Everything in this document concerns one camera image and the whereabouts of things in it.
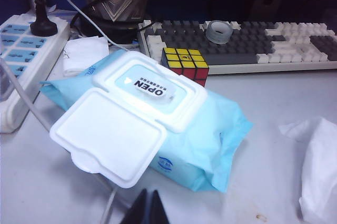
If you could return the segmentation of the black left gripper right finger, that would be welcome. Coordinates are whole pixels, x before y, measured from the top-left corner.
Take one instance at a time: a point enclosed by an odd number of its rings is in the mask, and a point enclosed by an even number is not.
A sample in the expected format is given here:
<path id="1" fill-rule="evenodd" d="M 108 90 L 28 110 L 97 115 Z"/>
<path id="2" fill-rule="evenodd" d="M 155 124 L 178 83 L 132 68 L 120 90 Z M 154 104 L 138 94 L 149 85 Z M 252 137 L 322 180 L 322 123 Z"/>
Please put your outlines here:
<path id="1" fill-rule="evenodd" d="M 162 204 L 159 192 L 154 190 L 150 205 L 149 223 L 151 224 L 169 224 L 169 219 L 166 215 Z"/>

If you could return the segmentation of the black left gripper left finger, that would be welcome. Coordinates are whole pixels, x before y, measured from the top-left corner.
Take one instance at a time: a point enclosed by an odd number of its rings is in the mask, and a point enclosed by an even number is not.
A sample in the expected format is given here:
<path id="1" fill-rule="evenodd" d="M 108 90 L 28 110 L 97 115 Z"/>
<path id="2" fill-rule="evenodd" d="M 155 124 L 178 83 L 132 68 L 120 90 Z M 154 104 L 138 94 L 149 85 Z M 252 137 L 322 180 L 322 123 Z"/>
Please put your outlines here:
<path id="1" fill-rule="evenodd" d="M 126 212 L 123 218 L 123 224 L 147 223 L 146 220 L 146 204 L 147 204 L 147 190 L 143 189 L 137 196 L 130 209 Z"/>

